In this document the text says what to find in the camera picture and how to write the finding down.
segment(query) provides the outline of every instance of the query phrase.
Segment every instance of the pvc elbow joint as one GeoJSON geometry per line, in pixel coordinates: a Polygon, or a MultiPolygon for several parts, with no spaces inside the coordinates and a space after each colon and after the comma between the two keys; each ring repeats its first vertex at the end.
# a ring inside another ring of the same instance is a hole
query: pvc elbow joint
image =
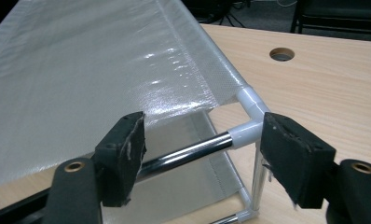
{"type": "Polygon", "coordinates": [[[240,197],[243,200],[245,209],[242,210],[242,211],[240,211],[240,212],[238,212],[236,214],[236,217],[238,219],[238,222],[239,223],[242,223],[242,222],[244,222],[246,220],[249,220],[249,219],[251,219],[253,217],[258,216],[258,211],[254,211],[252,209],[251,197],[250,197],[250,195],[247,192],[247,189],[245,187],[243,187],[243,188],[240,189],[239,194],[240,194],[240,197]]]}
{"type": "Polygon", "coordinates": [[[237,99],[251,120],[228,130],[233,148],[247,146],[261,138],[264,114],[269,111],[251,86],[238,91],[237,99]]]}

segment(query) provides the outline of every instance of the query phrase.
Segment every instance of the floor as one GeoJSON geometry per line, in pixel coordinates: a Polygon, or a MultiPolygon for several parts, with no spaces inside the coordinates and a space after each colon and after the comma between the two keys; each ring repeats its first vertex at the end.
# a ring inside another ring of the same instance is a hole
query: floor
{"type": "MultiPolygon", "coordinates": [[[[295,1],[257,0],[252,1],[250,7],[243,3],[238,3],[234,4],[234,7],[230,9],[230,13],[246,28],[289,33],[295,11],[295,1]]],[[[230,16],[229,18],[235,26],[240,27],[240,24],[234,18],[230,16]]],[[[220,21],[216,21],[213,24],[218,25],[219,23],[220,21]]],[[[230,26],[231,24],[227,18],[224,18],[222,25],[230,26]]],[[[305,29],[303,34],[371,41],[371,35],[345,32],[305,29]]]]}

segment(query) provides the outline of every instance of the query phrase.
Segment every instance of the plastic sheet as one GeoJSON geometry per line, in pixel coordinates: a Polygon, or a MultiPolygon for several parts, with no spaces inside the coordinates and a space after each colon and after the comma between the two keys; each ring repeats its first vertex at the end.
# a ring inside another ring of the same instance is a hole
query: plastic sheet
{"type": "MultiPolygon", "coordinates": [[[[212,136],[213,126],[205,113],[175,119],[147,132],[145,159],[212,136]]],[[[242,187],[228,155],[214,154],[136,184],[127,206],[103,208],[103,222],[162,223],[223,200],[242,187]]]]}
{"type": "Polygon", "coordinates": [[[180,1],[20,0],[0,25],[0,184],[234,101],[246,83],[180,1]]]}

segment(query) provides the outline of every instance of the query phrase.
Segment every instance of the metal rod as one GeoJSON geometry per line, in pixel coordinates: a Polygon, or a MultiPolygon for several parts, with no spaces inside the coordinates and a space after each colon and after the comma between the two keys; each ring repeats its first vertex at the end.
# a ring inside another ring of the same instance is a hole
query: metal rod
{"type": "Polygon", "coordinates": [[[188,162],[195,161],[207,155],[232,147],[232,138],[228,132],[218,134],[210,139],[184,147],[173,153],[147,161],[137,175],[136,182],[162,174],[188,162]]]}
{"type": "Polygon", "coordinates": [[[217,220],[213,222],[212,224],[231,224],[231,223],[237,223],[237,222],[238,222],[238,217],[236,216],[236,214],[234,214],[229,217],[225,217],[220,220],[217,220]]]}
{"type": "Polygon", "coordinates": [[[254,211],[258,211],[259,209],[262,190],[265,183],[265,176],[267,175],[267,168],[263,166],[265,159],[260,150],[260,143],[260,141],[255,142],[254,174],[252,186],[252,209],[254,211]]]}

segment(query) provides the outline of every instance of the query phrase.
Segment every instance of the wooden table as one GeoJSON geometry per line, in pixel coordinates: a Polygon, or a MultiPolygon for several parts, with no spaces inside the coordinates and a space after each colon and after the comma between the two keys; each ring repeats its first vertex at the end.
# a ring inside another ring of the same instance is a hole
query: wooden table
{"type": "MultiPolygon", "coordinates": [[[[212,25],[203,28],[272,112],[296,120],[335,147],[336,162],[352,158],[371,163],[371,42],[212,25]],[[294,59],[272,60],[269,53],[275,48],[293,50],[294,59]]],[[[219,132],[248,120],[238,104],[216,108],[211,117],[219,132]]],[[[251,189],[254,146],[230,151],[230,155],[251,189]]],[[[22,190],[32,194],[49,186],[50,177],[33,175],[22,181],[33,183],[22,190]]],[[[1,192],[1,201],[20,197],[11,184],[0,188],[1,192]]],[[[234,196],[169,223],[208,223],[241,209],[240,199],[234,196]]],[[[324,213],[325,209],[294,209],[273,179],[265,185],[260,216],[246,223],[325,223],[324,213]]]]}

